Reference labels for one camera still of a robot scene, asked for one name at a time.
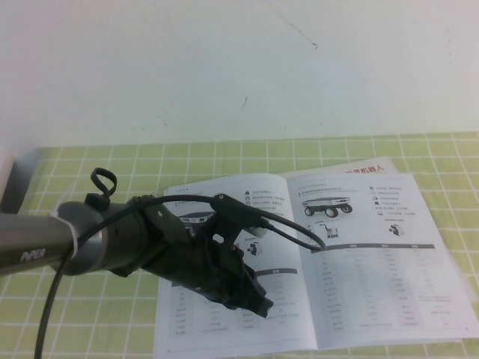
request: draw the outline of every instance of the green grid mat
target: green grid mat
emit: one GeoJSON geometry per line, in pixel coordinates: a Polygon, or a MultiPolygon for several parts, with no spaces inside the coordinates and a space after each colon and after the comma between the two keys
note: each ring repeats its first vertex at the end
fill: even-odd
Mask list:
{"type": "MultiPolygon", "coordinates": [[[[46,148],[21,213],[47,215],[62,194],[84,200],[95,191],[95,167],[118,176],[115,202],[160,195],[171,186],[232,174],[281,173],[390,156],[415,174],[446,245],[479,293],[479,136],[476,132],[202,144],[46,148]]],[[[0,278],[0,359],[31,358],[54,271],[37,269],[0,278]]],[[[65,277],[52,310],[45,358],[151,358],[158,279],[145,271],[128,278],[108,272],[65,277]]],[[[276,358],[479,358],[479,340],[295,352],[276,358]]]]}

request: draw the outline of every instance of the robotic arm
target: robotic arm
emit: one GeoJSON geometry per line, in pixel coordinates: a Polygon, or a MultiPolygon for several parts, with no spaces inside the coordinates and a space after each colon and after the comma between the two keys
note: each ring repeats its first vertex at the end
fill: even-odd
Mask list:
{"type": "Polygon", "coordinates": [[[91,179],[103,194],[88,194],[85,202],[66,202],[58,218],[0,215],[0,275],[39,266],[58,266],[78,237],[78,251],[67,262],[66,275],[109,270],[126,277],[137,269],[171,280],[229,309],[243,308],[266,317],[273,302],[266,298],[254,270],[234,245],[243,229],[266,228],[303,247],[311,246],[277,230],[265,218],[279,221],[324,242],[298,224],[252,208],[220,194],[215,197],[177,195],[134,197],[110,203],[116,177],[97,168],[91,179]],[[107,189],[99,176],[114,185],[107,189]],[[164,202],[196,200],[210,203],[215,213],[196,233],[188,231],[164,202]],[[213,240],[220,235],[224,240],[213,240]]]}

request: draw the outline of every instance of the robot vehicle image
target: robot vehicle image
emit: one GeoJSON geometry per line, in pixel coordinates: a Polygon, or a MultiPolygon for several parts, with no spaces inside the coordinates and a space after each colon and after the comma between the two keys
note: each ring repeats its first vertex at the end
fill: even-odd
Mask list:
{"type": "Polygon", "coordinates": [[[305,200],[302,206],[305,207],[305,214],[312,216],[315,212],[324,212],[328,217],[334,218],[339,214],[338,209],[344,213],[351,213],[353,208],[349,204],[349,197],[323,197],[315,200],[305,200]]]}

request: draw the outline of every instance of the white cable tie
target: white cable tie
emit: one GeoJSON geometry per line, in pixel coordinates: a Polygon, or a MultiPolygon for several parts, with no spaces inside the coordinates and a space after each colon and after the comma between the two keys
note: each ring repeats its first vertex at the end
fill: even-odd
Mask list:
{"type": "Polygon", "coordinates": [[[66,221],[63,218],[58,217],[58,207],[63,203],[67,194],[70,193],[73,190],[77,181],[78,181],[78,179],[73,181],[72,184],[70,185],[70,187],[68,187],[68,189],[65,192],[63,192],[63,194],[61,195],[60,199],[58,200],[58,202],[55,206],[55,209],[53,209],[50,212],[50,217],[56,218],[60,222],[65,223],[70,228],[70,230],[72,232],[72,239],[73,239],[73,255],[72,255],[72,258],[74,258],[74,256],[76,255],[76,252],[78,251],[78,236],[76,235],[75,227],[69,221],[66,221]]]}

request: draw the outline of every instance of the open booklet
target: open booklet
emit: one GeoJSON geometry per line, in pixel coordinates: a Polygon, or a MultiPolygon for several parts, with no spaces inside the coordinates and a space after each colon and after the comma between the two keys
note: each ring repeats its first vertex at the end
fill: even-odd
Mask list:
{"type": "MultiPolygon", "coordinates": [[[[320,236],[316,252],[267,233],[237,245],[274,305],[264,319],[161,280],[155,358],[218,358],[301,349],[479,337],[472,306],[409,174],[245,174],[169,188],[225,193],[320,236]]],[[[189,227],[212,210],[173,203],[189,227]]],[[[280,224],[292,236],[302,235],[280,224]]]]}

